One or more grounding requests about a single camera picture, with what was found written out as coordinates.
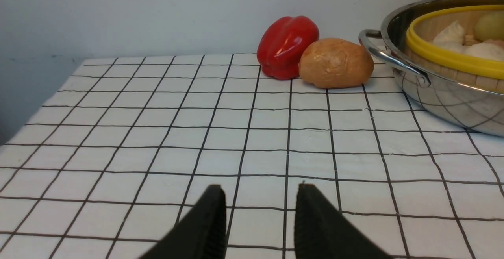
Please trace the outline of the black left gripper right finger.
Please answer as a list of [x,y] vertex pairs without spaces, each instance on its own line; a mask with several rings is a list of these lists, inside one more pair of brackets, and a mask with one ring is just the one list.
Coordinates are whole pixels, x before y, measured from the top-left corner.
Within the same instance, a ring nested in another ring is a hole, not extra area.
[[337,211],[313,184],[299,184],[295,208],[297,259],[391,259]]

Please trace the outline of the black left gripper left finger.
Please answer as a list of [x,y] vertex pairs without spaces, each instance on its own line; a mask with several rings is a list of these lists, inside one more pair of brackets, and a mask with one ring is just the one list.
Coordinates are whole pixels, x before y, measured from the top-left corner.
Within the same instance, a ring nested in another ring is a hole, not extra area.
[[226,196],[218,184],[205,189],[195,206],[141,259],[223,259]]

